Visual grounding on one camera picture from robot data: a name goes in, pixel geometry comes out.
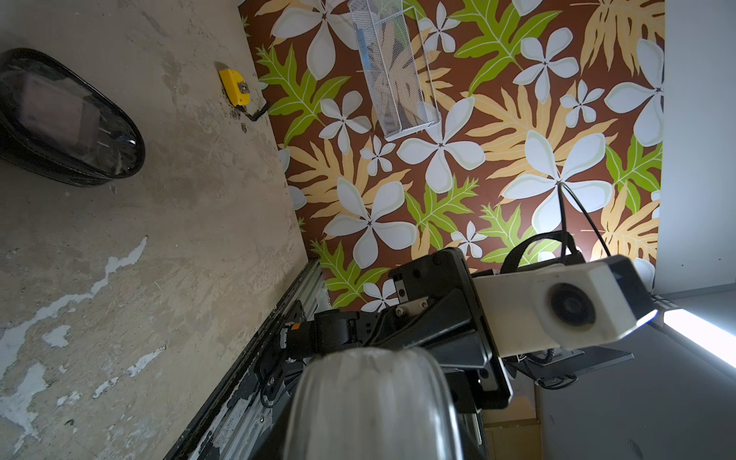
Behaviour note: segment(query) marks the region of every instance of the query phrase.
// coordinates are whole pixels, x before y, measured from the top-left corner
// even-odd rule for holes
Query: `peeling paint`
[[[30,406],[34,394],[47,388],[43,379],[45,371],[46,368],[41,363],[33,364],[26,372],[26,377],[21,384],[18,385],[15,394],[0,397],[0,415],[23,428],[23,433],[15,442],[14,454],[21,449],[26,436],[33,436],[40,441],[38,431],[32,425],[38,414],[28,412],[28,406]]]
[[[161,352],[163,352],[165,349],[166,345],[157,348],[156,351],[154,351],[153,353],[141,356],[134,365],[128,367],[128,370],[125,371],[125,373],[131,377],[135,377],[140,371],[145,369],[145,367],[148,366],[151,361],[153,361],[153,358],[159,356]]]
[[[51,302],[46,307],[41,307],[36,311],[34,315],[28,321],[22,322],[21,324],[5,330],[5,333],[0,339],[0,381],[5,377],[5,371],[15,363],[18,358],[18,351],[26,341],[26,333],[28,330],[37,322],[43,321],[47,318],[55,318],[59,310],[66,307],[70,303],[79,303],[83,300],[93,299],[94,296],[99,292],[100,289],[110,284],[110,274],[115,273],[119,268],[133,265],[138,262],[138,259],[143,254],[143,250],[148,242],[148,236],[145,236],[141,243],[133,251],[128,254],[127,257],[118,259],[117,257],[110,257],[107,259],[107,265],[105,265],[105,277],[100,281],[97,281],[92,285],[89,292],[84,294],[67,294],[54,302]]]
[[[118,383],[118,379],[120,377],[113,377],[110,380],[106,380],[99,384],[97,389],[95,389],[94,393],[92,394],[92,399],[97,399],[102,393],[104,393],[108,388],[111,386],[115,386],[116,383]]]
[[[122,459],[135,460],[141,455],[150,440],[156,435],[158,423],[151,418],[141,420],[135,424],[135,430],[125,435],[122,427],[111,426],[107,430],[105,448],[97,454],[95,460]]]
[[[43,334],[41,338],[44,342],[51,345],[52,347],[64,348],[69,345],[69,342],[64,339],[64,336],[67,332],[69,332],[70,327],[71,326],[67,325],[59,326],[51,332]]]
[[[56,407],[62,406],[63,404],[66,404],[66,403],[74,404],[81,397],[82,397],[82,393],[79,393],[77,390],[74,390],[71,393],[67,394],[66,396],[62,396],[59,399],[57,399]]]

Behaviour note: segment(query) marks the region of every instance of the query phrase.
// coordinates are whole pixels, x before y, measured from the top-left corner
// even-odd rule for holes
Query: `fluorescent light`
[[[665,324],[736,367],[736,337],[687,310],[665,312]]]

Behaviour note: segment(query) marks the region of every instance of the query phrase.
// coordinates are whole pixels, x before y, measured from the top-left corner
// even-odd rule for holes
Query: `black cable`
[[[535,364],[539,364],[540,366],[542,366],[543,364],[547,364],[550,361],[552,361],[552,358],[554,358],[554,349],[553,348],[548,348],[547,349],[547,355],[544,358],[542,358],[542,359],[539,359],[536,356],[531,355],[531,354],[527,354],[526,356],[527,356],[527,358],[529,358],[529,361],[531,361],[531,362],[533,362]]]
[[[593,223],[593,219],[590,218],[590,215],[588,214],[588,211],[585,210],[585,207],[583,207],[583,204],[580,202],[578,197],[575,195],[575,192],[570,188],[570,186],[564,182],[560,182],[565,186],[565,189],[567,189],[568,192],[570,192],[571,197],[575,200],[575,203],[578,204],[578,207],[581,211],[583,211],[583,214],[585,215],[585,219],[588,219],[588,223],[590,224],[590,227],[595,232],[595,235],[598,237],[598,240],[603,244],[603,249],[606,251],[606,255],[608,257],[611,257],[611,251],[608,249],[608,244],[603,240],[603,236],[601,235],[601,232],[598,231],[598,228]]]
[[[567,219],[565,218],[565,201],[562,199],[562,184],[564,182],[557,183],[557,198],[559,198],[559,217],[562,221],[562,248],[560,249],[559,262],[565,264],[565,254],[567,253]]]

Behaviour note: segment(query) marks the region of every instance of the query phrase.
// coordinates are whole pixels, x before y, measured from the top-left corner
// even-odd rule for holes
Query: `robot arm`
[[[458,249],[440,250],[389,273],[399,305],[317,314],[286,331],[285,353],[301,359],[354,347],[422,347],[451,389],[472,398],[459,412],[504,408],[512,390],[501,358],[614,342],[656,314],[628,258],[554,262],[471,277]]]

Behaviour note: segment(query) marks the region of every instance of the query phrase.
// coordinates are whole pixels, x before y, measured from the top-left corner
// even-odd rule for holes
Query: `stained concrete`
[[[257,88],[236,4],[6,0],[0,46],[75,70],[147,151],[88,189],[0,163],[0,458],[160,459],[306,262],[268,118],[216,73]]]

